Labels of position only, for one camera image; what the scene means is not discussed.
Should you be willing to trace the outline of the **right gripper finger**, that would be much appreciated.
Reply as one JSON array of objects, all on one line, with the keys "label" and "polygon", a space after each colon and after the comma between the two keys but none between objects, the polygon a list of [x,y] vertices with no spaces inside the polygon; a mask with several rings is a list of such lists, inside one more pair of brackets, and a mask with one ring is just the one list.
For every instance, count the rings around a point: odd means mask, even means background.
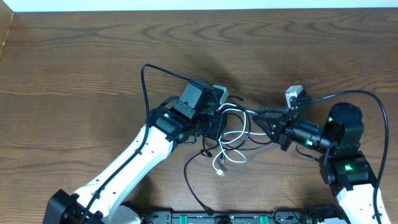
[{"label": "right gripper finger", "polygon": [[285,138],[287,117],[282,115],[255,115],[252,120],[267,134],[270,140]]},{"label": "right gripper finger", "polygon": [[287,114],[290,111],[289,107],[262,107],[257,110],[257,114],[266,114],[266,113],[279,113],[279,114]]}]

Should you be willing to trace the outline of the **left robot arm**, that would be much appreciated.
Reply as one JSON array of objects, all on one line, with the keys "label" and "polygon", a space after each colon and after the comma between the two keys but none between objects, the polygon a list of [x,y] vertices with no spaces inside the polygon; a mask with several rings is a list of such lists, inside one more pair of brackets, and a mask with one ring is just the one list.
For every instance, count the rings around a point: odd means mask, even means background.
[{"label": "left robot arm", "polygon": [[218,139],[225,126],[220,106],[228,91],[191,79],[181,96],[171,96],[149,112],[133,142],[93,180],[48,201],[44,223],[114,223],[120,205],[159,162],[190,136]]}]

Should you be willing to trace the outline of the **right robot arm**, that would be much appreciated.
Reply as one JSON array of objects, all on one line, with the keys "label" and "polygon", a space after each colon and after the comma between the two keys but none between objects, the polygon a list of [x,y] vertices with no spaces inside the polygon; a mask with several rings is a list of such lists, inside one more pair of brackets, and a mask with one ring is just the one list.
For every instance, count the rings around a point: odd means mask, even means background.
[{"label": "right robot arm", "polygon": [[384,150],[378,173],[359,150],[364,131],[359,107],[340,102],[334,104],[324,126],[305,120],[315,103],[304,93],[293,96],[287,108],[261,108],[252,120],[271,142],[285,151],[293,142],[322,154],[316,161],[320,175],[338,205],[315,207],[299,218],[299,223],[389,223],[383,206],[380,183],[389,144],[388,119],[384,122]]}]

